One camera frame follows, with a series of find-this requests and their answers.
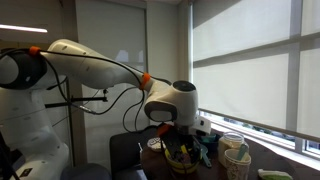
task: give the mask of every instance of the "roller blind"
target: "roller blind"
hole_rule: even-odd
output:
[[[195,1],[199,107],[319,140],[319,12],[316,0]]]

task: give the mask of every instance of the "jar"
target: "jar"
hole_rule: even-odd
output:
[[[226,167],[226,161],[224,158],[224,152],[228,149],[239,149],[241,144],[245,143],[242,134],[237,132],[225,132],[223,136],[219,139],[218,146],[218,160]]]

